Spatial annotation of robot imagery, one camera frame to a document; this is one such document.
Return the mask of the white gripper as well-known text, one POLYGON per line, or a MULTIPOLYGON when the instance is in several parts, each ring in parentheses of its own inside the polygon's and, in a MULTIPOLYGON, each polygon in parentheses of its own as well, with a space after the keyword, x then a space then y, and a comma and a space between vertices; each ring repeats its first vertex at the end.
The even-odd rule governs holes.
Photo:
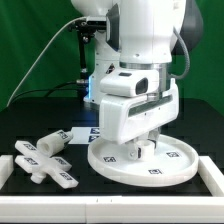
POLYGON ((174 78, 170 80, 170 89, 157 101, 149 101, 146 95, 135 98, 106 95, 100 104, 100 134, 116 144, 132 140, 129 156, 140 158, 141 147, 133 139, 150 131, 148 139, 157 144, 160 130, 156 128, 175 120, 178 113, 179 92, 174 78))

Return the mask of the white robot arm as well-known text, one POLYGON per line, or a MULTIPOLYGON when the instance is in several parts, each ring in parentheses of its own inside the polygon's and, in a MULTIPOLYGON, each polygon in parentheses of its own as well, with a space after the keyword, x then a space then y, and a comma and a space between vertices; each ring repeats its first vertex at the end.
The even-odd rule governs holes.
POLYGON ((99 107, 106 150, 137 160, 176 119, 183 75, 167 72, 171 52, 187 54, 202 35, 195 0, 71 0, 94 36, 95 69, 84 101, 99 107))

